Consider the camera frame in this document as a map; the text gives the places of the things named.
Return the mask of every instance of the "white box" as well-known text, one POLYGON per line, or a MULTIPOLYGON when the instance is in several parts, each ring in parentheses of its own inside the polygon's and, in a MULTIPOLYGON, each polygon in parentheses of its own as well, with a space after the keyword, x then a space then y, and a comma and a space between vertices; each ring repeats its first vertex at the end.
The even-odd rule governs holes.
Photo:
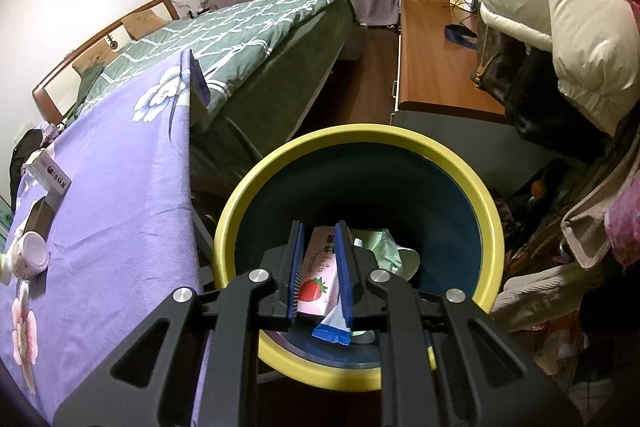
POLYGON ((71 184, 71 179, 60 166, 55 163, 46 150, 34 152, 24 164, 31 175, 37 179, 47 192, 55 191, 64 196, 71 184))

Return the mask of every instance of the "red strawberry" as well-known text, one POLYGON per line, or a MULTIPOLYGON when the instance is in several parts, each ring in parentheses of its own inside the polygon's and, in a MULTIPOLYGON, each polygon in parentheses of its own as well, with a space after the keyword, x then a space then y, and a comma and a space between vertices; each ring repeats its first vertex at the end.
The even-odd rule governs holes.
POLYGON ((300 286, 299 299, 305 302, 317 301, 323 293, 326 293, 326 286, 322 282, 322 277, 309 279, 300 286))

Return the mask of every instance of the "wooden headboard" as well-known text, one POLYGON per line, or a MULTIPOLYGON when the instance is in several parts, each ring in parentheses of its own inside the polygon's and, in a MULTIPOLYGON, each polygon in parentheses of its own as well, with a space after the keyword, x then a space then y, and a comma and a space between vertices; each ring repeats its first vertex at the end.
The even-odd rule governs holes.
MULTIPOLYGON (((158 13, 158 15, 171 17, 172 20, 178 20, 180 18, 178 17, 178 12, 175 10, 174 5, 169 0, 153 0, 146 3, 145 5, 142 5, 139 8, 136 8, 128 14, 123 14, 122 16, 125 17, 126 15, 141 12, 147 9, 155 9, 154 12, 157 12, 158 10, 164 11, 164 14, 158 13)), ((56 84, 54 83, 54 81, 57 78, 62 78, 62 76, 69 77, 71 75, 71 72, 74 72, 72 70, 71 64, 73 64, 76 58, 82 55, 96 42, 99 42, 101 39, 105 38, 105 36, 107 36, 108 34, 112 34, 113 32, 117 31, 119 28, 121 28, 121 26, 122 22, 120 22, 120 19, 118 19, 116 22, 111 23, 106 28, 96 33, 87 42, 84 42, 81 46, 69 53, 55 68, 51 70, 51 72, 47 76, 44 77, 44 79, 40 83, 38 83, 36 87, 33 88, 33 100, 35 101, 36 106, 38 106, 40 113, 47 121, 56 125, 62 123, 64 114, 70 109, 70 107, 59 107, 60 100, 57 100, 55 96, 52 98, 51 93, 47 91, 47 88, 49 88, 49 91, 55 90, 54 88, 56 87, 56 84)), ((77 73, 75 74, 75 76, 78 78, 77 84, 79 84, 80 76, 77 73)), ((75 79, 69 81, 69 79, 66 78, 65 86, 62 87, 62 89, 66 89, 67 91, 72 90, 74 87, 74 82, 75 79)))

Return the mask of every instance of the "pink plastic bag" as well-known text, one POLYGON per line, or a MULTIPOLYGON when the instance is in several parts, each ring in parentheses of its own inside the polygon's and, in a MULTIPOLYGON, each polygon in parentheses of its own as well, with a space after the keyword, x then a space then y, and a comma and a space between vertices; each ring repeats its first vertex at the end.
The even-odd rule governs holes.
POLYGON ((623 267, 640 259, 640 172, 620 191, 605 215, 604 227, 613 257, 623 267))

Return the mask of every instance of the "silver screw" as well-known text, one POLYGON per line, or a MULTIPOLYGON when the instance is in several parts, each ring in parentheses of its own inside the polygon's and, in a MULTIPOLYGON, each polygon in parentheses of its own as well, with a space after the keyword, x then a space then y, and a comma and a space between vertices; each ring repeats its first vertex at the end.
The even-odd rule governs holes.
POLYGON ((373 272, 369 274, 369 277, 371 277, 373 282, 387 282, 391 279, 391 274, 386 270, 373 270, 373 272))
POLYGON ((252 282, 264 282, 269 278, 269 272, 267 270, 263 270, 262 268, 258 268, 257 270, 252 270, 249 272, 249 279, 252 282))
POLYGON ((178 288, 174 292, 174 301, 176 302, 187 302, 191 297, 193 297, 193 292, 188 288, 178 288))
POLYGON ((447 293, 445 293, 445 296, 447 298, 447 301, 454 302, 454 303, 460 303, 466 299, 465 293, 462 290, 459 290, 458 288, 451 288, 447 290, 447 293))

